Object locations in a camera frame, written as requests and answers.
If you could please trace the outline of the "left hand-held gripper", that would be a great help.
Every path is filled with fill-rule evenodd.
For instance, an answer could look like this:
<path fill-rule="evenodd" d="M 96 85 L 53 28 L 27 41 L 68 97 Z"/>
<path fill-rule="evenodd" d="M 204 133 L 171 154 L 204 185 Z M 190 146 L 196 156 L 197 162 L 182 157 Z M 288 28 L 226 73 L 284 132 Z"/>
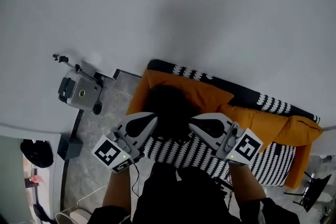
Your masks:
<path fill-rule="evenodd" d="M 103 135 L 92 154 L 113 173 L 119 173 L 144 156 L 144 147 L 156 128 L 158 117 L 152 112 L 127 115 L 118 126 Z"/>

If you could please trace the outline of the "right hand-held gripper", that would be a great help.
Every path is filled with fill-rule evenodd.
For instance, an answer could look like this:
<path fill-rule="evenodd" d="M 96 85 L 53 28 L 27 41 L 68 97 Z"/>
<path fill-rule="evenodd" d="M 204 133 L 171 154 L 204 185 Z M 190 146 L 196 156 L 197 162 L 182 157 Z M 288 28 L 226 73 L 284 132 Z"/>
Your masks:
<path fill-rule="evenodd" d="M 248 165 L 263 146 L 260 138 L 249 128 L 242 129 L 222 113 L 197 115 L 189 120 L 188 125 L 211 148 L 211 156 L 222 161 Z"/>

